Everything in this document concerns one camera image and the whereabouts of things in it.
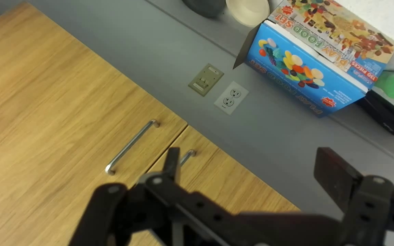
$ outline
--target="wooden surface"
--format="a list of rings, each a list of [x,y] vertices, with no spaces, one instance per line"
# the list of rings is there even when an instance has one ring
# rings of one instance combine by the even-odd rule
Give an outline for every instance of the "wooden surface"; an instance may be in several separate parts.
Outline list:
[[[197,154],[181,168],[179,183],[187,191],[201,191],[229,211],[297,211],[298,207],[267,186],[244,165],[204,138],[190,125],[172,143],[182,155],[189,150]],[[160,170],[166,154],[151,170]],[[138,233],[131,244],[159,244],[149,233]]]
[[[105,164],[151,119],[159,128]],[[33,6],[0,17],[0,246],[67,244],[100,183],[131,186],[186,123]]]

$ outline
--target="outlet cover plate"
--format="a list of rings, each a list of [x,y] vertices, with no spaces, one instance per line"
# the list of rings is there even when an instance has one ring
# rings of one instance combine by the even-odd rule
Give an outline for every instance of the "outlet cover plate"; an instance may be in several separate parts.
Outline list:
[[[208,94],[208,91],[215,86],[218,80],[224,75],[220,69],[213,67],[212,64],[207,64],[197,76],[189,83],[194,91],[201,94],[203,97]]]
[[[249,90],[237,82],[231,82],[213,104],[231,114],[248,94]]]

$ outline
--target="cabinet handle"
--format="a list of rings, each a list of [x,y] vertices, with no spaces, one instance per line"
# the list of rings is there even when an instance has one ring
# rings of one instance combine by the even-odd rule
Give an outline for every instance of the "cabinet handle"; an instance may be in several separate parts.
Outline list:
[[[185,153],[185,155],[182,155],[182,158],[179,160],[179,165],[183,165],[190,157],[196,155],[197,151],[194,149],[190,149]]]
[[[105,165],[105,173],[114,175],[116,172],[115,165],[118,164],[119,158],[123,157],[126,154],[126,151],[129,151],[129,149],[131,149],[131,146],[145,134],[146,129],[149,129],[151,127],[159,127],[160,123],[157,120],[151,120],[148,121],[131,139],[130,142],[123,146],[122,150],[119,150],[119,153]]]

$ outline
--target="white cup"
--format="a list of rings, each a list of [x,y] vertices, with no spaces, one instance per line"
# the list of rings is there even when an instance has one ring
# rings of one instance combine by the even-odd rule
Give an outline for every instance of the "white cup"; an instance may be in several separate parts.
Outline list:
[[[270,15],[268,0],[226,0],[230,13],[242,24],[255,27]]]

